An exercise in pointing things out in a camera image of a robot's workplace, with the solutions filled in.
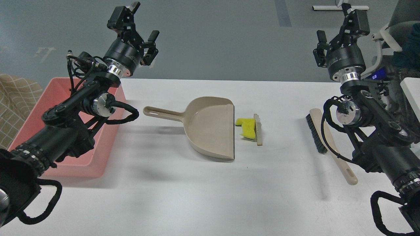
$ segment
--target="beige dustpan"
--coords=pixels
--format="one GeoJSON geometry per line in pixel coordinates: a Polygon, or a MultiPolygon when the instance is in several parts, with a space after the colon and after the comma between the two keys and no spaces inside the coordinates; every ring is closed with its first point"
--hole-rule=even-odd
{"type": "Polygon", "coordinates": [[[226,98],[199,97],[184,112],[145,107],[147,116],[180,121],[191,146],[211,157],[234,159],[234,105],[226,98]]]}

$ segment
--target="yellow sponge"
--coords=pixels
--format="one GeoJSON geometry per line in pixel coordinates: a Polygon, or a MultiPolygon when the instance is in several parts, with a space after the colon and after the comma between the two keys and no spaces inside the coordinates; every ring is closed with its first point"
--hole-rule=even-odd
{"type": "Polygon", "coordinates": [[[239,118],[235,122],[236,126],[242,126],[242,136],[249,139],[255,139],[255,119],[239,118]]]}

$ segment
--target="brush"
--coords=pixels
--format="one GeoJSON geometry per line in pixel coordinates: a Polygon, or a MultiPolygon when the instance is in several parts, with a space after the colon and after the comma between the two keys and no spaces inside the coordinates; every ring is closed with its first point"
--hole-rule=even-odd
{"type": "MultiPolygon", "coordinates": [[[[328,152],[330,156],[336,162],[337,166],[339,167],[347,183],[350,185],[357,184],[358,179],[354,175],[353,171],[351,170],[347,162],[344,161],[343,159],[338,158],[333,152],[331,152],[330,150],[326,148],[324,140],[322,140],[321,138],[321,120],[322,120],[322,112],[320,109],[317,109],[317,108],[311,109],[309,111],[309,114],[306,116],[306,121],[312,132],[312,137],[314,139],[318,152],[321,154],[326,154],[328,152]]],[[[324,124],[324,134],[325,134],[325,139],[330,145],[330,147],[337,152],[337,147],[334,143],[333,136],[330,130],[328,129],[328,126],[326,126],[325,124],[324,124]]]]}

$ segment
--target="pink bin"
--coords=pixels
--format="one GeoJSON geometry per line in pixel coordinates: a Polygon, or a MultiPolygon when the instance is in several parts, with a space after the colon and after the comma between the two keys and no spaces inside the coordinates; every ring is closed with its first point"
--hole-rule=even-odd
{"type": "MultiPolygon", "coordinates": [[[[61,103],[70,96],[70,79],[53,78],[41,95],[28,119],[18,132],[16,138],[9,147],[9,151],[28,140],[45,125],[41,120],[42,114],[51,107],[61,103]]],[[[110,88],[109,93],[113,94],[117,101],[126,102],[122,87],[110,88]]],[[[118,108],[110,119],[121,119],[124,110],[118,108]]],[[[79,113],[84,122],[92,118],[91,115],[79,113]]],[[[83,154],[79,158],[66,157],[63,162],[57,163],[57,168],[49,168],[42,176],[79,176],[93,177],[102,176],[114,143],[115,135],[119,125],[103,125],[95,135],[94,149],[83,154]]]]}

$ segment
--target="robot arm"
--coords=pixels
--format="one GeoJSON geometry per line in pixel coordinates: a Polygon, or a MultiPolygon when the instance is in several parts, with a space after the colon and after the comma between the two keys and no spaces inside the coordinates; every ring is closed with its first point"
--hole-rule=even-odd
{"type": "Polygon", "coordinates": [[[399,193],[400,197],[380,191],[372,195],[372,212],[378,229],[385,235],[400,235],[388,231],[382,223],[378,206],[378,199],[382,197],[402,205],[399,209],[414,230],[410,235],[418,235],[420,160],[410,149],[418,134],[387,110],[382,100],[389,93],[386,82],[361,79],[360,74],[366,66],[357,46],[357,38],[369,33],[366,13],[352,10],[348,3],[343,3],[343,13],[345,20],[340,33],[327,44],[325,33],[318,31],[319,43],[313,50],[317,65],[327,67],[330,79],[341,82],[343,94],[327,100],[321,125],[326,120],[350,138],[354,147],[353,158],[350,160],[336,153],[339,158],[359,165],[366,172],[384,172],[399,193]],[[331,118],[330,108],[333,105],[337,106],[337,119],[343,127],[335,124],[331,118]],[[375,127],[369,136],[360,129],[366,126],[375,127]]]}
{"type": "Polygon", "coordinates": [[[118,36],[104,58],[92,57],[86,52],[75,57],[69,51],[70,97],[44,113],[45,127],[28,141],[11,152],[0,149],[0,226],[15,217],[26,224],[44,220],[57,203],[62,187],[57,181],[38,177],[48,168],[57,167],[55,162],[63,161],[66,156],[79,157],[93,149],[93,137],[104,124],[126,123],[139,116],[137,109],[115,101],[115,97],[107,93],[110,87],[120,85],[123,75],[132,76],[139,64],[150,65],[158,53],[155,40],[159,31],[153,31],[144,42],[135,30],[134,13],[139,6],[139,2],[134,2],[130,7],[115,8],[108,28],[116,31],[118,36]],[[81,79],[76,86],[73,76],[81,79]],[[123,108],[131,115],[123,120],[109,120],[115,108],[123,108]],[[94,117],[84,123],[79,117],[81,111],[94,117]],[[40,193],[40,185],[54,185],[57,192],[44,213],[29,218],[24,210],[40,193]]]}

